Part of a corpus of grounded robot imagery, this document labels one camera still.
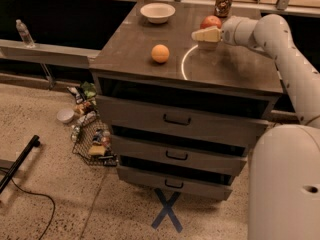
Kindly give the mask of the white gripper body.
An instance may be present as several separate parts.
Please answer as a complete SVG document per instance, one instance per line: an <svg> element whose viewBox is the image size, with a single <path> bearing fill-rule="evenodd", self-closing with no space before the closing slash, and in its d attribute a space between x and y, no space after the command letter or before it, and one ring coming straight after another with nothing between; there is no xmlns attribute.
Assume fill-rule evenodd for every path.
<svg viewBox="0 0 320 240"><path fill-rule="evenodd" d="M235 45L235 31L239 21L236 18L229 18L223 24L221 28L222 41L229 45Z"/></svg>

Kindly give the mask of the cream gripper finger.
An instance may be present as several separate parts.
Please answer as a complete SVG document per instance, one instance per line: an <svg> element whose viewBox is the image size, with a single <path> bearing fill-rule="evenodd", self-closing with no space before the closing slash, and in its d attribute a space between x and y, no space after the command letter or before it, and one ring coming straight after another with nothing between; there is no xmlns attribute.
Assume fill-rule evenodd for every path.
<svg viewBox="0 0 320 240"><path fill-rule="evenodd" d="M217 43L221 40L221 30L216 26L212 26L194 31L191 37L194 41Z"/></svg>

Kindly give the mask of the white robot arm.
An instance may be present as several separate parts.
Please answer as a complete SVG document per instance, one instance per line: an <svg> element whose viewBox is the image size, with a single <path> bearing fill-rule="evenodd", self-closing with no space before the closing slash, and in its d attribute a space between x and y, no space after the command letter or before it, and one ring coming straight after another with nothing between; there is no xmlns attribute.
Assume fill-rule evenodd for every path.
<svg viewBox="0 0 320 240"><path fill-rule="evenodd" d="M287 21L233 16L192 33L273 60L294 111L258 140L249 163L248 240L320 240L320 74L296 47Z"/></svg>

